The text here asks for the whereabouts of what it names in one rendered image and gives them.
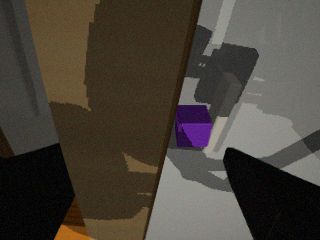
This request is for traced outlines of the purple cube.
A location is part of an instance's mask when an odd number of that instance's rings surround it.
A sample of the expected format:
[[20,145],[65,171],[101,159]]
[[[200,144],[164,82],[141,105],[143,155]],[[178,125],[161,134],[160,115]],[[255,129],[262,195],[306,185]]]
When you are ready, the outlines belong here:
[[175,118],[177,147],[208,147],[212,127],[206,105],[178,105]]

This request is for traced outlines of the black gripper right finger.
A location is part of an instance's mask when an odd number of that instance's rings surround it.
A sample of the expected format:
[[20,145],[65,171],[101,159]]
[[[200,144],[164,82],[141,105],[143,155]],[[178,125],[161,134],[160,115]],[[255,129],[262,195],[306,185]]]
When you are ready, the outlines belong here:
[[254,240],[320,240],[320,186],[236,148],[223,163]]

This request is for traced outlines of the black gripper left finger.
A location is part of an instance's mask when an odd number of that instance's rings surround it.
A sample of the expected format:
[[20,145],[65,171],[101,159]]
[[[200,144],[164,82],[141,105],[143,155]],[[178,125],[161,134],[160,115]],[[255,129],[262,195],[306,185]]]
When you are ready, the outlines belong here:
[[0,156],[0,240],[54,240],[74,197],[59,142]]

